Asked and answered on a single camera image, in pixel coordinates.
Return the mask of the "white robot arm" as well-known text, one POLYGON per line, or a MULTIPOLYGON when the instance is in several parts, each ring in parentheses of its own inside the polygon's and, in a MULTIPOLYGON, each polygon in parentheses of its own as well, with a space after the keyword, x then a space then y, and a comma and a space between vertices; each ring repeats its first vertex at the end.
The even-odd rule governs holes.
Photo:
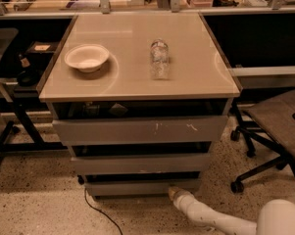
POLYGON ((256 222, 218 212, 182 188, 169 188, 173 205, 191 221, 218 229, 225 235, 295 235, 295 204, 276 199, 267 202, 256 222))

